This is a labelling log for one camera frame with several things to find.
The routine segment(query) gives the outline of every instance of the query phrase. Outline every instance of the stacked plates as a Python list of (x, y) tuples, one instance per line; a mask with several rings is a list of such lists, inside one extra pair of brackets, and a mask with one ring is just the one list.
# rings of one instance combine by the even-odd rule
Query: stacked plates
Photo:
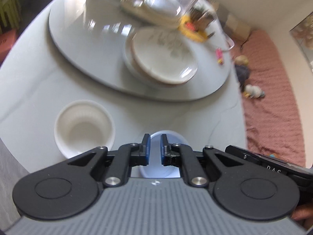
[(154, 88), (183, 85), (198, 69), (180, 33), (156, 27), (143, 27), (128, 35), (124, 60), (133, 76)]

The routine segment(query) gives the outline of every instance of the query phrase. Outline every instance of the white plate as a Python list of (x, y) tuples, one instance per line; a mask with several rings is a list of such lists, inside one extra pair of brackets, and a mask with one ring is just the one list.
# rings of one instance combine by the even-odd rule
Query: white plate
[(140, 68), (165, 84), (184, 84), (198, 70), (197, 60), (177, 30), (143, 27), (132, 39), (132, 51)]
[(72, 158), (95, 147), (111, 150), (115, 125), (107, 110), (90, 100), (77, 100), (58, 114), (54, 140), (66, 158)]
[(130, 33), (127, 36), (125, 40), (124, 49), (123, 49), (123, 59), (124, 59), (127, 69), (136, 79), (140, 80), (145, 85), (148, 85), (156, 89), (166, 87), (162, 84), (159, 84), (158, 82), (150, 81), (147, 77), (144, 76), (145, 72), (140, 73), (139, 71), (136, 70), (136, 67), (137, 68), (140, 68), (140, 67), (138, 64), (136, 64), (136, 61), (134, 60), (132, 53), (131, 53), (131, 42), (132, 42), (134, 35), (135, 33)]
[(166, 134), (169, 143), (188, 145), (187, 140), (174, 131), (159, 131), (151, 135), (150, 159), (147, 166), (140, 166), (140, 172), (145, 178), (180, 178), (179, 168), (163, 166), (161, 163), (160, 141), (161, 135)]

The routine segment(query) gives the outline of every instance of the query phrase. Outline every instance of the gray ribbed surface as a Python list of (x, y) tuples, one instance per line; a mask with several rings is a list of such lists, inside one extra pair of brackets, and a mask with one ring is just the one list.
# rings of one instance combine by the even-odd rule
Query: gray ribbed surface
[(106, 189), (89, 210), (70, 219), (40, 222), (21, 218), (8, 235), (302, 235), (290, 219), (269, 223), (243, 221), (220, 209), (205, 189), (181, 178), (130, 178)]

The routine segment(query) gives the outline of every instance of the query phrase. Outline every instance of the stuffed toy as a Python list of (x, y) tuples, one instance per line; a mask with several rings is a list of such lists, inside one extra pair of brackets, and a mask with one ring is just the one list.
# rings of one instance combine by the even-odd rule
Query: stuffed toy
[(250, 70), (247, 67), (249, 61), (246, 56), (238, 56), (234, 59), (236, 74), (240, 83), (241, 91), (244, 91), (245, 81), (250, 77)]
[(245, 65), (245, 66), (248, 66), (248, 64), (249, 64), (248, 58), (246, 56), (244, 56), (244, 55), (237, 56), (234, 59), (234, 62), (235, 62), (235, 65)]
[(244, 91), (245, 97), (250, 98), (263, 98), (265, 96), (265, 92), (259, 88), (258, 86), (246, 85)]

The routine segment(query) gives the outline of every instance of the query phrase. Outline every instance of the pink blanket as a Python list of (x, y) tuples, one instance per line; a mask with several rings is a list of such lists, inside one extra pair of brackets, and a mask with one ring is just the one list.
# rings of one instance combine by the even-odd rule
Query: pink blanket
[[(241, 55), (239, 45), (233, 56)], [(301, 121), (288, 76), (276, 46), (262, 30), (254, 31), (242, 54), (249, 59), (251, 70), (247, 84), (265, 91), (263, 99), (243, 97), (248, 149), (305, 166), (305, 151)]]

